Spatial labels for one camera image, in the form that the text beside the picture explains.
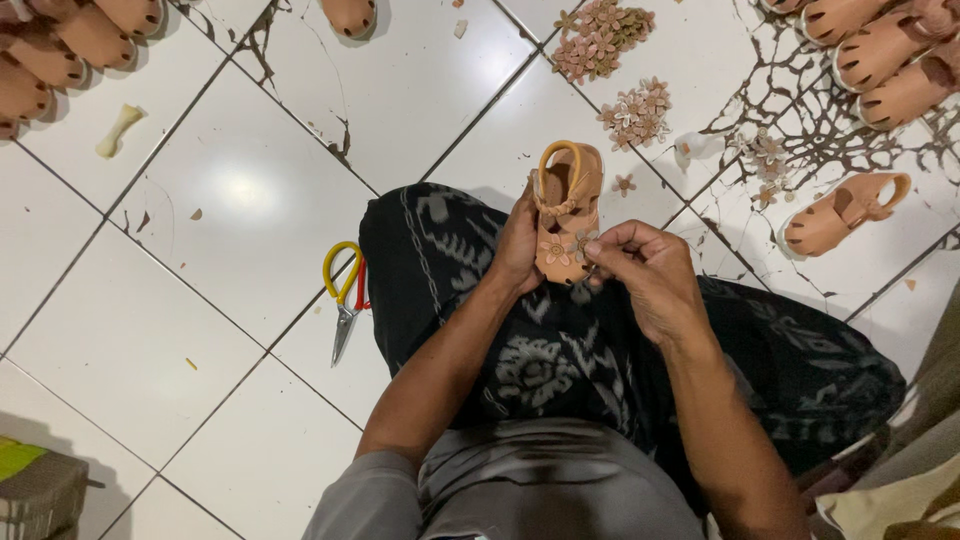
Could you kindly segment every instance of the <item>white tile floor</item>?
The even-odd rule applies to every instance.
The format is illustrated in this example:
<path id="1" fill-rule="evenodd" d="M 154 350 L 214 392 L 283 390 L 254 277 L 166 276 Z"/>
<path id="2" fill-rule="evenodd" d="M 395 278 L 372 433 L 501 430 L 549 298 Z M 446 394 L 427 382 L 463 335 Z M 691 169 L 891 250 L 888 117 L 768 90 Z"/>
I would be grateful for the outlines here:
<path id="1" fill-rule="evenodd" d="M 960 100 L 865 130 L 823 54 L 748 0 L 623 0 L 657 29 L 584 86 L 544 55 L 576 0 L 380 0 L 368 42 L 334 35 L 317 0 L 167 1 L 135 70 L 58 94 L 57 122 L 0 144 L 0 433 L 90 462 L 105 487 L 83 540 L 300 537 L 389 381 L 366 315 L 328 367 L 323 258 L 404 184 L 508 209 L 548 142 L 588 142 L 602 225 L 665 227 L 698 272 L 849 320 L 908 378 L 960 278 Z M 731 149 L 687 168 L 669 142 L 612 152 L 596 109 L 655 75 L 675 135 L 785 135 L 797 200 L 752 209 L 758 180 Z M 124 102 L 147 116 L 101 160 Z M 916 187 L 893 218 L 804 262 L 770 242 L 814 192 L 883 166 Z M 630 173 L 622 198 L 612 178 Z"/>

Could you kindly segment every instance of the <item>gray shirt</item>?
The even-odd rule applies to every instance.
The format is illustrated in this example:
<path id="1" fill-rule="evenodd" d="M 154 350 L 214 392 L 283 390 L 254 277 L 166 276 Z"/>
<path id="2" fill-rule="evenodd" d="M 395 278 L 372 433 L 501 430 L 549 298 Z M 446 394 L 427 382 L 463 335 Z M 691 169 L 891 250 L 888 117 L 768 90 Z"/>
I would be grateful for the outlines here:
<path id="1" fill-rule="evenodd" d="M 582 420 L 448 430 L 420 468 L 392 452 L 355 460 L 324 491 L 303 540 L 703 540 L 666 473 Z"/>

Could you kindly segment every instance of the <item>red scissor handle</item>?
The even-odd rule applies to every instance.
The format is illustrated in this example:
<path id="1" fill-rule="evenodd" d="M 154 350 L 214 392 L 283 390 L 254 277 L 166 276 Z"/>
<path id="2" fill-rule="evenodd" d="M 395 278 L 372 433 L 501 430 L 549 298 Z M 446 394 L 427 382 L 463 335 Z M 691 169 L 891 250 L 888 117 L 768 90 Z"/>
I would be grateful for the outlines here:
<path id="1" fill-rule="evenodd" d="M 367 259 L 360 257 L 360 271 L 357 273 L 357 303 L 354 309 L 370 309 L 370 302 L 364 302 L 364 291 L 367 290 Z"/>

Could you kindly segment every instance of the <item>scissors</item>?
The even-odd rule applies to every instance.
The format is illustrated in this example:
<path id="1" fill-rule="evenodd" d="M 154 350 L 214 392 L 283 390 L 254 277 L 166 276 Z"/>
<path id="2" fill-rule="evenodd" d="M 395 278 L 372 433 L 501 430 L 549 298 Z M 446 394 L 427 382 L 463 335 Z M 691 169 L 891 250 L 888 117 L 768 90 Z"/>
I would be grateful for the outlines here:
<path id="1" fill-rule="evenodd" d="M 330 267 L 333 265 L 333 258 L 347 248 L 353 250 L 356 258 L 353 260 L 353 267 L 350 268 L 349 275 L 347 275 L 347 281 L 344 283 L 343 288 L 338 291 L 330 274 Z M 330 296 L 337 299 L 337 333 L 333 339 L 333 359 L 330 362 L 331 369 L 337 367 L 337 364 L 340 363 L 340 356 L 344 351 L 344 345 L 347 344 L 347 335 L 350 332 L 350 327 L 353 325 L 353 317 L 356 316 L 361 309 L 370 308 L 370 302 L 364 302 L 366 277 L 367 260 L 364 259 L 363 254 L 360 253 L 360 246 L 353 242 L 340 242 L 327 252 L 326 258 L 324 259 L 324 284 Z M 353 288 L 353 283 L 357 282 L 358 278 L 360 287 L 357 289 L 357 301 L 353 309 L 350 309 L 344 306 L 344 301 Z"/>

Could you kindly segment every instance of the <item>pile of flower decorations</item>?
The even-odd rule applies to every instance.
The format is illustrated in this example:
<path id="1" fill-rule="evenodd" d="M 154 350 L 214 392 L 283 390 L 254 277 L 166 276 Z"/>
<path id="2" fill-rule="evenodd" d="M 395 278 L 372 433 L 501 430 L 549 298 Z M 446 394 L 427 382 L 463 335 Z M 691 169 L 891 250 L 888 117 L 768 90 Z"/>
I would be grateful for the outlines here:
<path id="1" fill-rule="evenodd" d="M 613 150 L 626 152 L 631 144 L 650 146 L 654 139 L 663 143 L 667 134 L 673 132 L 664 120 L 670 104 L 667 83 L 643 79 L 639 88 L 618 92 L 616 103 L 600 109 L 597 120 L 603 122 L 604 130 L 613 130 L 610 140 Z"/>
<path id="2" fill-rule="evenodd" d="M 794 200 L 788 173 L 789 157 L 783 149 L 783 137 L 773 138 L 766 128 L 758 128 L 755 137 L 746 137 L 742 133 L 730 142 L 730 145 L 743 154 L 744 168 L 753 172 L 763 182 L 757 195 L 751 201 L 757 203 L 757 209 L 765 209 L 776 203 L 778 193 L 785 192 L 783 198 L 790 203 Z"/>
<path id="3" fill-rule="evenodd" d="M 646 41 L 656 28 L 654 13 L 643 8 L 620 8 L 617 0 L 591 0 L 577 12 L 560 12 L 553 23 L 562 29 L 560 47 L 550 57 L 554 72 L 560 71 L 569 83 L 584 83 L 584 76 L 593 81 L 610 77 L 620 67 L 617 58 Z M 572 38 L 567 34 L 575 32 Z"/>

